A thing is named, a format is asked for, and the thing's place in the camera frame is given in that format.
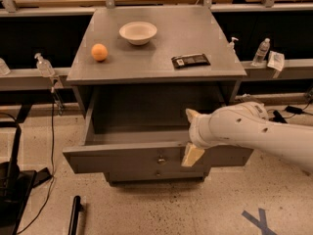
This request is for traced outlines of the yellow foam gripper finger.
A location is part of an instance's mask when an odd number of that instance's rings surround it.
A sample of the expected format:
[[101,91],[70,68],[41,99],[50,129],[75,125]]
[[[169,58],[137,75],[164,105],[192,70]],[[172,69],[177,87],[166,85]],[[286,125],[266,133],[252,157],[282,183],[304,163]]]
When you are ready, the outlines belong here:
[[188,143],[185,148],[184,157],[181,166],[193,166],[204,154],[204,149],[195,146],[193,143]]
[[196,110],[187,109],[185,111],[188,121],[192,121],[195,117],[197,117],[200,113]]

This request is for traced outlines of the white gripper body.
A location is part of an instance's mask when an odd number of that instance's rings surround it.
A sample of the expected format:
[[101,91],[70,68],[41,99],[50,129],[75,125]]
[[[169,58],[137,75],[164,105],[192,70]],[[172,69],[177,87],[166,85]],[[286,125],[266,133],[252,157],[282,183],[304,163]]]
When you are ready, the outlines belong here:
[[214,140],[209,128],[210,119],[211,115],[201,114],[188,117],[190,140],[198,148],[208,149],[213,146]]

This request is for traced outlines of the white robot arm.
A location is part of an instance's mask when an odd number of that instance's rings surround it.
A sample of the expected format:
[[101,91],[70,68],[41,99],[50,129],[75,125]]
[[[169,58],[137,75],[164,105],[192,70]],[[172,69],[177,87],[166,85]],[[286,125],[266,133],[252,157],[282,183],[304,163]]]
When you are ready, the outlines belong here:
[[313,172],[313,127],[270,121],[263,104],[244,102],[200,114],[187,109],[190,142],[181,166],[193,166],[204,151],[232,145],[269,153]]

